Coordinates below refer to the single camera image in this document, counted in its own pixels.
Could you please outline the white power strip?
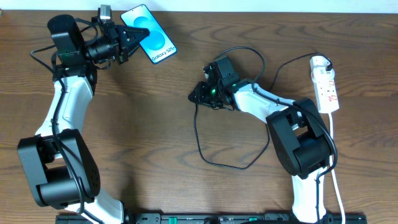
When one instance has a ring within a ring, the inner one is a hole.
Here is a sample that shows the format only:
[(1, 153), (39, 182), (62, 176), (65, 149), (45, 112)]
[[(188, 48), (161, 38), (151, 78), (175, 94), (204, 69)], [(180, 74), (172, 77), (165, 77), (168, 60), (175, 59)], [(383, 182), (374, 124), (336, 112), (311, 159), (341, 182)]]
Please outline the white power strip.
[(340, 108), (334, 79), (320, 83), (313, 82), (313, 86), (319, 113), (328, 114)]

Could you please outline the white USB charger adapter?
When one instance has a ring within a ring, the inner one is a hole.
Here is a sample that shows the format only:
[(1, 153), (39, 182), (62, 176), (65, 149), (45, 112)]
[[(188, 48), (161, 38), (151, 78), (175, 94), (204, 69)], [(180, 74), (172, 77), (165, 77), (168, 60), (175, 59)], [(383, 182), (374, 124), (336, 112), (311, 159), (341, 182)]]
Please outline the white USB charger adapter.
[(333, 80), (335, 71), (328, 58), (317, 55), (310, 59), (312, 82), (320, 83), (326, 80)]

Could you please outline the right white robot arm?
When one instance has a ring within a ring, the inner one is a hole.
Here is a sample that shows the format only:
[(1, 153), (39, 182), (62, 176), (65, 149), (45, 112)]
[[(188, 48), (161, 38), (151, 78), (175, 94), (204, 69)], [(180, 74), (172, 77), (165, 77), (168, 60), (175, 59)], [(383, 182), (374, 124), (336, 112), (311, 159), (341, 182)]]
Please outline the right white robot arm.
[(323, 178), (337, 162), (337, 149), (314, 102), (289, 100), (241, 79), (229, 57), (217, 57), (203, 68), (206, 76), (188, 99), (213, 110), (242, 111), (263, 121), (282, 167), (291, 175), (292, 213), (301, 223), (321, 223)]

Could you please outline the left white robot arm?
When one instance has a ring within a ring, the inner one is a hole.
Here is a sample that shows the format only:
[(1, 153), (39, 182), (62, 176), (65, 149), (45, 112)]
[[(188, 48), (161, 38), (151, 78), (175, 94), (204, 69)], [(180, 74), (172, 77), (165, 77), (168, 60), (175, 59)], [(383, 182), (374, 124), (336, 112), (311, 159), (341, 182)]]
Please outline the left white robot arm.
[(127, 62), (150, 32), (98, 15), (85, 22), (87, 29), (95, 30), (95, 36), (85, 40), (80, 23), (68, 14), (48, 21), (53, 40), (48, 70), (55, 93), (43, 124), (32, 137), (19, 141), (17, 152), (38, 206), (75, 212), (81, 221), (92, 223), (135, 223), (124, 204), (101, 187), (82, 129), (98, 71), (107, 70), (111, 62)]

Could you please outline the blue Galaxy smartphone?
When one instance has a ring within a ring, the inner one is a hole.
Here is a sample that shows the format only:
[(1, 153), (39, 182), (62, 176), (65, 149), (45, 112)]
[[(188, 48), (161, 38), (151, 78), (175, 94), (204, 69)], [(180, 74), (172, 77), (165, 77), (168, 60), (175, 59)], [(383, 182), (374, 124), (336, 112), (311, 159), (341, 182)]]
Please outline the blue Galaxy smartphone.
[(177, 47), (145, 4), (122, 13), (121, 20), (129, 27), (149, 30), (149, 35), (140, 41), (140, 46), (153, 64), (177, 53)]

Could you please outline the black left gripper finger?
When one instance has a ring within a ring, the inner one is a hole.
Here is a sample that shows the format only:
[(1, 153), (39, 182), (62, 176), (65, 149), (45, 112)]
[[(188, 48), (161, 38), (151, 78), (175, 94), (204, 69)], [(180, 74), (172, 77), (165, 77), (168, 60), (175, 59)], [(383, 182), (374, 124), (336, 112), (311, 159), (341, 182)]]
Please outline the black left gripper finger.
[(149, 36), (150, 31), (146, 28), (136, 28), (129, 26), (117, 25), (116, 30), (123, 40), (140, 42)]
[(123, 44), (123, 62), (127, 62), (139, 47), (140, 43), (132, 40)]

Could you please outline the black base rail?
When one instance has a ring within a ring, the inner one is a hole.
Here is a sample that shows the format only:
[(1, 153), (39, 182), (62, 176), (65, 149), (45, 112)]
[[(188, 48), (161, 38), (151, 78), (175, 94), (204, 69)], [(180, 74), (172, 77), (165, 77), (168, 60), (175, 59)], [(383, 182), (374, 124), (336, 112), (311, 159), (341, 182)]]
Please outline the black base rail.
[[(348, 214), (345, 216), (348, 224), (367, 224), (368, 219), (366, 215)], [(293, 213), (264, 213), (264, 214), (250, 214), (250, 215), (181, 215), (168, 214), (161, 215), (159, 213), (140, 213), (135, 214), (131, 220), (127, 218), (128, 222), (137, 224), (234, 224), (234, 223), (304, 223), (293, 215)], [(341, 223), (341, 215), (327, 213), (320, 223), (334, 224)], [(55, 218), (56, 224), (67, 223), (92, 223), (87, 218), (78, 215), (58, 215)]]

